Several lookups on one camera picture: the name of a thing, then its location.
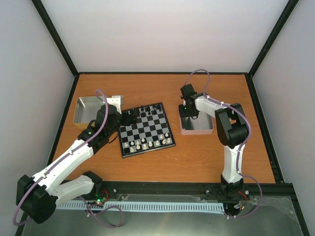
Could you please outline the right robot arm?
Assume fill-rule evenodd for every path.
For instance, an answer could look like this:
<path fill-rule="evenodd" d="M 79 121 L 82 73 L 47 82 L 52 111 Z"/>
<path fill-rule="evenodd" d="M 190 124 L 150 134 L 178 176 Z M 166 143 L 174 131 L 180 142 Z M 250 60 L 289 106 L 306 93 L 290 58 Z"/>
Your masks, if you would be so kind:
<path fill-rule="evenodd" d="M 232 198 L 243 187 L 242 155 L 252 134 L 251 127 L 239 103 L 226 104 L 206 94 L 198 94 L 191 84 L 181 87 L 179 118 L 181 134 L 211 134 L 215 119 L 216 131 L 224 148 L 224 168 L 220 177 L 220 191 L 224 198 Z"/>

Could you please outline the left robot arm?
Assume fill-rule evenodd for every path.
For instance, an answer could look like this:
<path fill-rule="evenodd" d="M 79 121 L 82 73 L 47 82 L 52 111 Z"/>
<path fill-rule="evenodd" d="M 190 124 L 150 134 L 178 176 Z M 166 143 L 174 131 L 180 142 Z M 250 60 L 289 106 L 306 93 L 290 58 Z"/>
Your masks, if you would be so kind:
<path fill-rule="evenodd" d="M 102 179 L 85 172 L 78 179 L 63 183 L 65 178 L 84 161 L 109 143 L 111 135 L 121 126 L 136 123 L 138 112 L 121 112 L 115 105 L 103 105 L 72 146 L 39 173 L 23 175 L 17 182 L 16 205 L 37 224 L 45 222 L 63 203 L 88 194 L 97 198 L 102 194 Z"/>

